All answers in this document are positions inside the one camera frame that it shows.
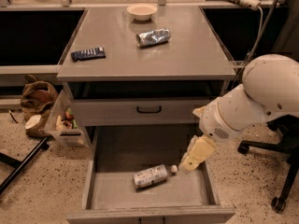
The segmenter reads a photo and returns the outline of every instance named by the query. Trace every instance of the floor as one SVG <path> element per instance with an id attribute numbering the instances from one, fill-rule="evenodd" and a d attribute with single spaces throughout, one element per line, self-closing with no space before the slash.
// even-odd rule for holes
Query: floor
<path id="1" fill-rule="evenodd" d="M 21 113 L 14 113 L 15 123 L 6 112 L 0 113 L 0 152 L 22 160 L 38 143 L 24 132 Z M 208 161 L 212 169 L 221 205 L 233 207 L 235 215 L 228 224 L 281 223 L 299 221 L 299 180 L 295 180 L 287 207 L 282 214 L 271 209 L 288 172 L 286 156 L 251 149 L 244 156 L 236 151 L 241 139 L 276 143 L 278 134 L 265 125 L 247 128 L 229 143 L 218 144 Z M 49 141 L 0 197 L 0 223 L 49 224 L 68 223 L 67 214 L 80 211 L 87 171 L 89 149 L 65 147 Z M 11 171 L 0 164 L 0 180 Z"/>

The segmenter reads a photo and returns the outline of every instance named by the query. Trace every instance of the gray cabinet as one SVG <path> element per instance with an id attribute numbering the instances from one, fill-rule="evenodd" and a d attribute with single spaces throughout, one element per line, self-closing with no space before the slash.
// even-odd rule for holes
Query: gray cabinet
<path id="1" fill-rule="evenodd" d="M 167 26 L 168 43 L 140 49 L 135 34 Z M 70 52 L 101 46 L 105 59 L 74 63 Z M 208 161 L 194 172 L 136 190 L 133 173 L 178 165 L 199 132 L 192 111 L 223 94 L 235 77 L 197 6 L 159 7 L 152 21 L 133 21 L 126 7 L 91 7 L 58 78 L 91 135 L 92 157 L 82 211 L 70 223 L 225 223 Z"/>

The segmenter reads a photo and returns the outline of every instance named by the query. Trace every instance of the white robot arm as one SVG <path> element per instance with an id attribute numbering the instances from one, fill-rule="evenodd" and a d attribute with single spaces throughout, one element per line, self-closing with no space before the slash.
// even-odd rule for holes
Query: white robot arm
<path id="1" fill-rule="evenodd" d="M 194 170 L 224 143 L 238 137 L 245 128 L 282 116 L 299 118 L 299 63 L 281 55 L 264 55 L 249 63 L 242 84 L 205 107 L 195 109 L 200 118 L 201 137 L 195 136 L 179 169 Z"/>

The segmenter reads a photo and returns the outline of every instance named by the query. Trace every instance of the brown bag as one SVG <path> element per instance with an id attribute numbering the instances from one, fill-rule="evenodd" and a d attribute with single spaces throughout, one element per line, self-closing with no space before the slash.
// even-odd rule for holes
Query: brown bag
<path id="1" fill-rule="evenodd" d="M 38 81 L 34 76 L 27 76 L 31 82 L 25 85 L 21 97 L 21 110 L 26 123 L 26 134 L 32 137 L 45 137 L 44 128 L 58 93 L 45 81 Z"/>

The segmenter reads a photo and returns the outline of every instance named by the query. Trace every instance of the white bottle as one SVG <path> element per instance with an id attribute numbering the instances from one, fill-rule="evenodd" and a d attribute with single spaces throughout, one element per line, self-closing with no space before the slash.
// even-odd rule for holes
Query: white bottle
<path id="1" fill-rule="evenodd" d="M 165 181 L 168 174 L 175 174 L 178 171 L 176 165 L 166 167 L 165 165 L 155 166 L 133 174 L 135 188 L 141 189 L 156 183 Z"/>

